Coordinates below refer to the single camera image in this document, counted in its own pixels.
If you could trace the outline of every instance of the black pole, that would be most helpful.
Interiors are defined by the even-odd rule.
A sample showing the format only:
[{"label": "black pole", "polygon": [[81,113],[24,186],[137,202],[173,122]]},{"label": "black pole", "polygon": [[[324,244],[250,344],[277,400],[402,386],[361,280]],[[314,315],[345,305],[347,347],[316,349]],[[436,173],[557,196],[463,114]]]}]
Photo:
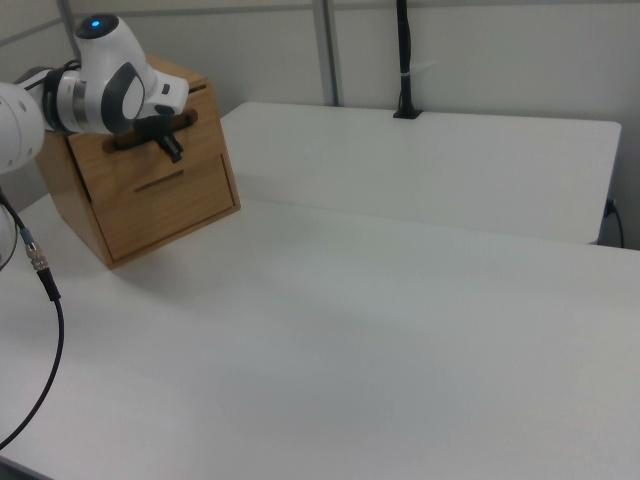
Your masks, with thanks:
[{"label": "black pole", "polygon": [[398,12],[398,44],[400,47],[400,105],[394,118],[408,118],[413,120],[422,110],[413,108],[411,102],[411,31],[407,16],[407,0],[396,0]]}]

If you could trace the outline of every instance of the wooden box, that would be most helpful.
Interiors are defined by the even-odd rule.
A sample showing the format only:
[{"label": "wooden box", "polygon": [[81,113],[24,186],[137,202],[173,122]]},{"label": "wooden box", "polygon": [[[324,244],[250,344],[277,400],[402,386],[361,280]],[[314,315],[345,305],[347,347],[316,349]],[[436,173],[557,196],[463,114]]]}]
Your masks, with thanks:
[{"label": "wooden box", "polygon": [[211,82],[157,57],[148,61],[189,82],[174,119],[190,123],[174,132],[182,160],[172,163],[154,141],[115,146],[133,134],[54,133],[37,159],[58,212],[109,268],[240,209]]}]

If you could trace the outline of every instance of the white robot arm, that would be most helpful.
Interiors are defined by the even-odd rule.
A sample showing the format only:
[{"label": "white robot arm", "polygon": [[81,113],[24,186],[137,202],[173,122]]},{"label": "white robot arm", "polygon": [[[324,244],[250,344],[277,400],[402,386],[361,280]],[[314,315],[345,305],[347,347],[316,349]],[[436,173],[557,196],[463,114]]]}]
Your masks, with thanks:
[{"label": "white robot arm", "polygon": [[[45,129],[119,134],[138,119],[182,112],[189,84],[151,68],[122,19],[88,17],[75,39],[80,63],[32,69],[17,85],[0,83],[0,174],[35,157]],[[156,139],[177,161],[179,146],[168,135],[165,144]]]}]

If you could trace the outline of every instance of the white tabletop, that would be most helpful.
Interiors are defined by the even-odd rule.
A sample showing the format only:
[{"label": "white tabletop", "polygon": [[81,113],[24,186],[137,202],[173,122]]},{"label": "white tabletop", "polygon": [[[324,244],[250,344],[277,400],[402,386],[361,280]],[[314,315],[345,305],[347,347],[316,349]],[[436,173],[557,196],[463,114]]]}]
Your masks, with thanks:
[{"label": "white tabletop", "polygon": [[[57,479],[640,476],[640,255],[284,204],[108,271],[24,213],[67,343],[3,455]],[[0,275],[0,432],[56,342],[24,255]]]},{"label": "white tabletop", "polygon": [[241,105],[223,119],[241,197],[597,240],[619,124],[392,113]]}]

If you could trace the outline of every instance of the metal connector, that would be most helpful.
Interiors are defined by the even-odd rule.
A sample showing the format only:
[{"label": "metal connector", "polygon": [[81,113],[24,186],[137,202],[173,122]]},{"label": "metal connector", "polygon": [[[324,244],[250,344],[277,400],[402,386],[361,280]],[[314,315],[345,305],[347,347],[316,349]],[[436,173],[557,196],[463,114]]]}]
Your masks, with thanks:
[{"label": "metal connector", "polygon": [[27,251],[27,257],[31,260],[31,265],[36,272],[49,267],[47,258],[44,256],[42,249],[36,242],[27,243],[25,245],[25,249]]}]

